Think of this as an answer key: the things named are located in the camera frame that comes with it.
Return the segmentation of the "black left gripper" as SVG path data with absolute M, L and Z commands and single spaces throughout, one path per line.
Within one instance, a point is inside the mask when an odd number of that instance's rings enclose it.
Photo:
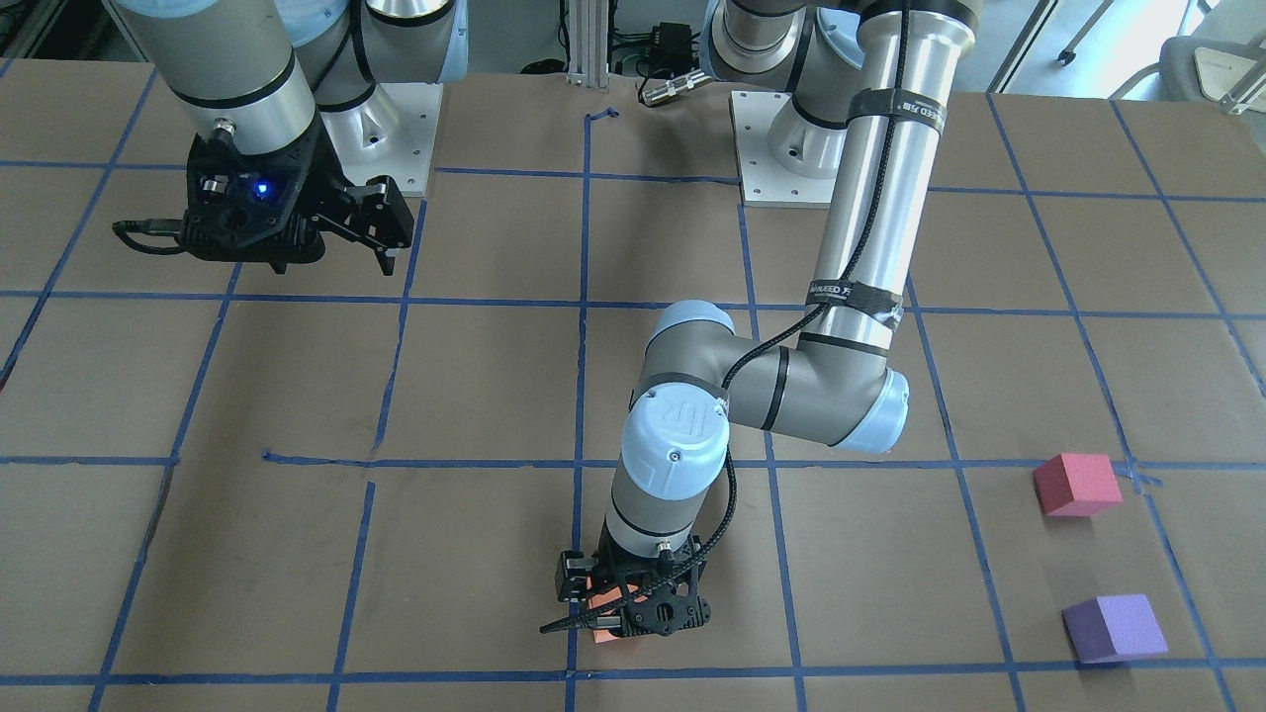
M 637 556 L 620 546 L 609 531 L 598 537 L 596 556 L 584 551 L 563 550 L 556 568 L 557 601 L 582 603 L 592 595 L 619 589 L 619 587 L 648 587 L 649 582 L 674 566 L 674 549 L 653 547 L 651 557 Z

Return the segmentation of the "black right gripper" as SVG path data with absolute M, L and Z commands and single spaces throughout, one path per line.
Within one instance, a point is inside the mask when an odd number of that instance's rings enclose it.
M 287 215 L 290 248 L 322 247 L 322 231 L 373 252 L 381 274 L 392 276 L 400 251 L 411 247 L 414 217 L 392 176 L 351 186 L 320 117 L 287 148 L 298 161 L 298 201 Z

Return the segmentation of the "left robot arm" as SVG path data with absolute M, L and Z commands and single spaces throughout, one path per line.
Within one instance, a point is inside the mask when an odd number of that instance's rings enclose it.
M 715 546 L 693 523 L 728 475 L 734 424 L 882 452 L 906 422 L 889 361 L 955 70 L 979 1 L 715 1 L 706 71 L 779 92 L 766 149 L 829 184 L 817 257 L 782 333 L 744 338 L 709 302 L 661 310 L 630 393 L 603 532 L 565 552 L 558 599 L 630 611 L 693 579 Z

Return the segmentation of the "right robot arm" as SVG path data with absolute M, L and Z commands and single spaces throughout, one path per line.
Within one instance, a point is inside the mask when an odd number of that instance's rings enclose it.
M 281 274 L 338 234 L 392 275 L 415 226 L 392 157 L 417 133 L 389 89 L 465 77 L 465 1 L 122 1 L 119 15 L 196 133 L 184 215 L 114 222 L 116 239 Z

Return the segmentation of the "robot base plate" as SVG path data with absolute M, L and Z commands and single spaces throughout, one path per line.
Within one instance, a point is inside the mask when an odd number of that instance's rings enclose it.
M 444 89 L 442 84 L 379 84 L 357 106 L 322 110 L 346 176 L 363 185 L 389 175 L 404 196 L 424 196 Z
M 844 130 L 806 122 L 787 92 L 730 94 L 743 200 L 749 207 L 827 209 Z

